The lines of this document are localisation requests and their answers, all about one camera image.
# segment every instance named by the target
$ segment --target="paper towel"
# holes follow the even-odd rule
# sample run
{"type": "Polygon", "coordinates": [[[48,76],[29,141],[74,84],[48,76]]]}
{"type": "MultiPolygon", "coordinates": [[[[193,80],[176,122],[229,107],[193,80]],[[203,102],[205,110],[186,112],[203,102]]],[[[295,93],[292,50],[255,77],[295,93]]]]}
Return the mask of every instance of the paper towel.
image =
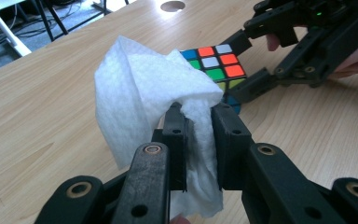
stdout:
{"type": "Polygon", "coordinates": [[[200,213],[211,217],[223,208],[217,185],[210,108],[222,91],[174,50],[164,56],[120,36],[95,72],[96,118],[117,165],[131,163],[138,146],[150,142],[172,103],[194,122],[193,151],[187,159],[187,192],[173,191],[171,216],[200,213]]]}

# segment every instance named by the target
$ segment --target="chair leg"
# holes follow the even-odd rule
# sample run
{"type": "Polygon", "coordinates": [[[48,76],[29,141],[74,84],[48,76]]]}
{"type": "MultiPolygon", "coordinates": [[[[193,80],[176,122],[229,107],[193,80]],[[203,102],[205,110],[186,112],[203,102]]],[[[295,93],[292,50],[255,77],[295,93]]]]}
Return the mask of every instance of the chair leg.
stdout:
{"type": "Polygon", "coordinates": [[[54,41],[53,33],[50,30],[50,26],[48,25],[48,19],[46,18],[45,11],[43,10],[42,3],[40,0],[36,0],[37,10],[39,11],[40,16],[42,17],[43,23],[45,24],[46,31],[48,32],[48,37],[50,37],[51,42],[54,41]]]}
{"type": "Polygon", "coordinates": [[[65,26],[63,25],[60,17],[57,15],[57,12],[54,10],[53,5],[50,3],[49,0],[39,0],[39,1],[44,1],[46,6],[48,7],[48,10],[50,11],[51,15],[53,16],[54,20],[57,22],[57,24],[60,26],[62,32],[65,35],[68,35],[68,31],[66,30],[65,26]]]}

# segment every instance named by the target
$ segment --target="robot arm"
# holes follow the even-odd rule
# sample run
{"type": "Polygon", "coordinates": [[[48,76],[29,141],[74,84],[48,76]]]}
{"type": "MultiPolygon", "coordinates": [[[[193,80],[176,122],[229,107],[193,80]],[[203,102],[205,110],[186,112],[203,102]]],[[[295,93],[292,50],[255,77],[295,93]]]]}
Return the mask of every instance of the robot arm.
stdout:
{"type": "Polygon", "coordinates": [[[293,44],[296,47],[272,74],[263,68],[231,90],[230,94],[238,101],[250,102],[278,85],[318,87],[358,49],[358,1],[263,1],[255,5],[255,15],[244,24],[240,33],[228,42],[246,39],[244,45],[249,46],[247,38],[275,34],[282,47],[293,44]],[[300,41],[294,31],[297,25],[308,27],[300,41]]]}
{"type": "MultiPolygon", "coordinates": [[[[278,147],[256,144],[229,105],[211,114],[219,188],[242,192],[250,223],[358,223],[358,179],[340,178],[325,189],[278,147]]],[[[92,176],[65,181],[35,223],[169,223],[170,190],[186,190],[189,122],[180,105],[172,106],[128,172],[104,184],[92,176]]]]}

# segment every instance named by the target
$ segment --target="wooden table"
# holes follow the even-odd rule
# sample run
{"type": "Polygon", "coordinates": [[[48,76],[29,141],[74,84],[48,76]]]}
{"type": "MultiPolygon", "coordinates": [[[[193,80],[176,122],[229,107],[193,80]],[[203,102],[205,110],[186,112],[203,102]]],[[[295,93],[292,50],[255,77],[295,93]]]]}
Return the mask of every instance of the wooden table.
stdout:
{"type": "MultiPolygon", "coordinates": [[[[103,182],[121,173],[94,116],[93,74],[118,35],[166,54],[219,44],[253,15],[254,1],[183,0],[163,13],[139,0],[0,69],[0,223],[32,223],[53,191],[76,175],[103,182]]],[[[267,52],[264,38],[240,56],[249,74],[288,52],[267,52]]],[[[312,181],[330,188],[358,178],[358,76],[321,88],[277,88],[243,105],[256,142],[282,148],[312,181]]],[[[246,223],[240,192],[225,209],[193,223],[246,223]]]]}

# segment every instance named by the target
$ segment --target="metal screw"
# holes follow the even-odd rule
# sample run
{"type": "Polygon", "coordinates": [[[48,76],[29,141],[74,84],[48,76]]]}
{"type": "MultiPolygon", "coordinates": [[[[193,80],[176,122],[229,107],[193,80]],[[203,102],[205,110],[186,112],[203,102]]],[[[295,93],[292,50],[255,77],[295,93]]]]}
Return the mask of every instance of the metal screw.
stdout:
{"type": "Polygon", "coordinates": [[[148,146],[144,148],[144,152],[147,154],[156,155],[159,154],[159,152],[161,152],[161,147],[156,145],[148,146]]]}

